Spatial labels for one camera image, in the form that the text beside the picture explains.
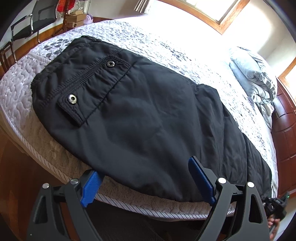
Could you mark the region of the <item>person's right hand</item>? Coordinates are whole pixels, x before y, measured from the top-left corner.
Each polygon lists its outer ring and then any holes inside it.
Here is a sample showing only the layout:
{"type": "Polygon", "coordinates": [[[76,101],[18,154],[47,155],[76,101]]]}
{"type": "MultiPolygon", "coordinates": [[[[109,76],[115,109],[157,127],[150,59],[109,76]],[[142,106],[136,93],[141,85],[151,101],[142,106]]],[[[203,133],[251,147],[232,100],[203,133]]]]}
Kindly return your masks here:
{"type": "Polygon", "coordinates": [[[280,228],[280,219],[276,218],[274,215],[271,215],[267,219],[268,228],[270,229],[269,232],[269,240],[273,241],[275,236],[278,233],[278,229],[280,228]]]}

